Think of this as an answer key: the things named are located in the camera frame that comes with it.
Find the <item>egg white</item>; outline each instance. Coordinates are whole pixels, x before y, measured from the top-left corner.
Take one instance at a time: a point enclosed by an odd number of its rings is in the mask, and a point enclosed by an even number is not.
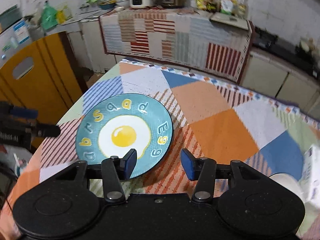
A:
[[[113,144],[111,135],[116,128],[124,125],[132,127],[136,132],[137,138],[132,145],[119,147]],[[150,141],[150,128],[142,118],[135,115],[119,115],[109,120],[101,129],[98,137],[100,151],[107,158],[113,155],[122,158],[130,149],[136,149],[137,158],[141,158],[145,149],[149,146]]]

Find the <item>tablecloth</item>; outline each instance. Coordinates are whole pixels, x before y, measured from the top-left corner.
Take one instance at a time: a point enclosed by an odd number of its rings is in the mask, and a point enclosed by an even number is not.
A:
[[[126,196],[131,192],[191,195],[196,182],[188,181],[182,169],[182,148],[217,163],[239,159],[265,175],[286,172],[299,180],[303,153],[320,139],[320,124],[295,106],[219,79],[124,59],[63,116],[58,123],[61,135],[44,140],[8,197],[11,207],[21,194],[77,160],[76,131],[83,116],[102,100],[122,93],[155,98],[167,108],[174,125],[172,145],[160,165],[123,182]],[[226,180],[216,180],[214,196],[227,188]],[[90,190],[102,196],[101,180],[91,180]],[[306,209],[298,235],[318,240],[319,212],[310,206]],[[0,229],[11,239],[19,235],[7,203]]]
[[[239,82],[252,26],[248,22],[246,31],[210,22],[212,15],[194,8],[113,10],[99,18],[105,52],[182,65]]]

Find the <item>screw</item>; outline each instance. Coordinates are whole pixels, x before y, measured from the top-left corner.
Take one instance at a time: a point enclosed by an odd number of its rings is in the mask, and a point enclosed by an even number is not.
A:
[[[206,191],[198,191],[195,193],[195,197],[197,199],[207,199],[211,196],[211,194],[209,192]]]
[[[122,197],[122,193],[119,192],[119,191],[110,191],[108,194],[107,194],[107,198],[108,199],[112,199],[112,200],[115,200],[115,199],[119,199]]]

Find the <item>black stovetop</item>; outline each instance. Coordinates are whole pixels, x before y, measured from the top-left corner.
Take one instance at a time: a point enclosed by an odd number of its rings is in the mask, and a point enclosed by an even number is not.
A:
[[[279,38],[277,35],[268,33],[258,27],[255,27],[256,36],[253,40],[253,46],[267,51],[303,70],[308,75],[318,79],[320,73],[314,69],[314,62],[311,55],[301,51],[301,49],[290,42]]]

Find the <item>teal plate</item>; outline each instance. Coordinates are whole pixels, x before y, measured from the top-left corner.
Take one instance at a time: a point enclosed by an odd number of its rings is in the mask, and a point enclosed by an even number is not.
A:
[[[172,137],[172,119],[160,102],[141,94],[120,94],[85,115],[77,131],[76,151],[90,165],[113,155],[122,158],[136,149],[137,164],[130,177],[135,178],[163,158]]]

